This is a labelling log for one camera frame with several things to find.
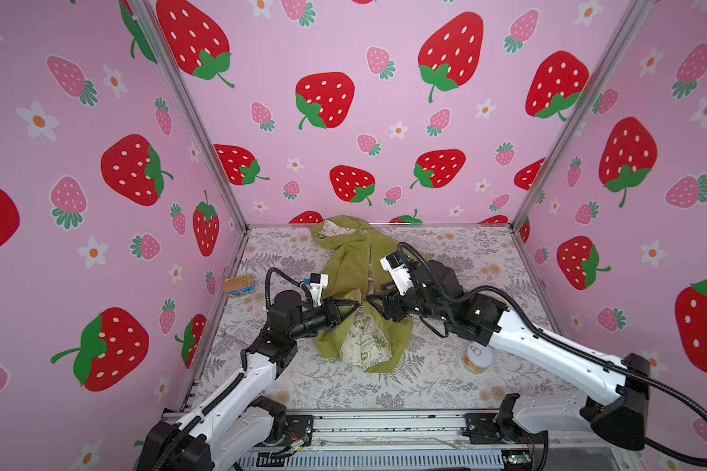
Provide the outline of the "green zip-up jacket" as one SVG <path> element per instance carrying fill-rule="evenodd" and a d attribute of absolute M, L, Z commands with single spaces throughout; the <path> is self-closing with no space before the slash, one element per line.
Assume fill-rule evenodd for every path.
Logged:
<path fill-rule="evenodd" d="M 412 319 L 385 320 L 366 300 L 390 282 L 380 259 L 395 252 L 398 241 L 383 235 L 361 219 L 337 216 L 310 230 L 315 243 L 332 252 L 323 274 L 328 276 L 324 298 L 353 299 L 361 304 L 349 332 L 320 334 L 314 340 L 324 358 L 338 358 L 369 374 L 396 371 L 412 340 Z"/>

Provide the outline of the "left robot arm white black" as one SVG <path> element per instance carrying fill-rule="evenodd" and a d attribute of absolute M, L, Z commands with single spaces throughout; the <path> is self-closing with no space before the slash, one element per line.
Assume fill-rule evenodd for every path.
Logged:
<path fill-rule="evenodd" d="M 271 292 L 264 280 L 266 321 L 241 352 L 240 367 L 201 404 L 173 423 L 159 421 L 143 444 L 140 470 L 227 470 L 257 444 L 284 437 L 286 408 L 262 396 L 290 365 L 298 341 L 329 332 L 348 320 L 361 304 L 355 299 L 324 298 L 324 274 L 307 282 L 286 276 L 289 290 Z"/>

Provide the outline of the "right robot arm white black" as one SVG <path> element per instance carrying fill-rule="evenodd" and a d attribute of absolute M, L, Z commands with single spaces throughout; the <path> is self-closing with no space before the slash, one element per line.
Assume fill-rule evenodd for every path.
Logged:
<path fill-rule="evenodd" d="M 420 262 L 392 253 L 380 261 L 389 280 L 372 302 L 388 320 L 408 316 L 443 324 L 439 337 L 461 339 L 530 361 L 575 386 L 572 394 L 530 398 L 512 394 L 496 416 L 499 429 L 530 435 L 582 430 L 627 451 L 651 447 L 677 461 L 707 468 L 707 457 L 673 451 L 647 436 L 651 393 L 675 398 L 707 424 L 707 410 L 682 392 L 650 376 L 637 354 L 607 355 L 533 324 L 518 303 L 499 288 L 465 292 L 455 272 L 438 261 Z"/>

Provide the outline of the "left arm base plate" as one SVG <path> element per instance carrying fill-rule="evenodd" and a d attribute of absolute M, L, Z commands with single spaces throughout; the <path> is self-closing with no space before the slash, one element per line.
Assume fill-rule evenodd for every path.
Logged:
<path fill-rule="evenodd" d="M 273 422 L 270 435 L 260 447 L 276 447 L 284 449 L 290 447 L 292 443 L 302 440 L 302 446 L 312 443 L 314 426 L 314 416 L 310 414 L 291 414 L 282 417 L 282 421 L 276 419 Z"/>

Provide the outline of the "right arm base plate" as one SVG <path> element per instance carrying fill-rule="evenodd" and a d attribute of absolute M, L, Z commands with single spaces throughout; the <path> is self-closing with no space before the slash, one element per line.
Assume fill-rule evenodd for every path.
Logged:
<path fill-rule="evenodd" d="M 549 441 L 545 433 L 529 434 L 512 419 L 498 419 L 496 413 L 488 412 L 465 415 L 461 435 L 473 445 L 543 445 Z"/>

